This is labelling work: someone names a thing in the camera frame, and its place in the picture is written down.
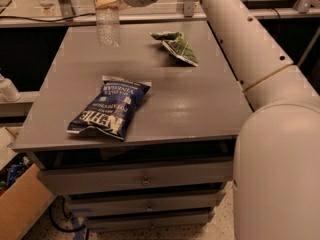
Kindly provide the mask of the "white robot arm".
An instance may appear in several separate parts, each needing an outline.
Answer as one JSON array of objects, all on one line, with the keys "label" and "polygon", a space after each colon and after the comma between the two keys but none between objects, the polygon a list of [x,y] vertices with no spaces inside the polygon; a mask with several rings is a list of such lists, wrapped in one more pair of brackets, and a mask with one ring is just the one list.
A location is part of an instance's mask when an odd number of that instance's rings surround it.
[{"label": "white robot arm", "polygon": [[199,2],[254,109],[235,147],[235,240],[320,240],[319,94],[241,0]]}]

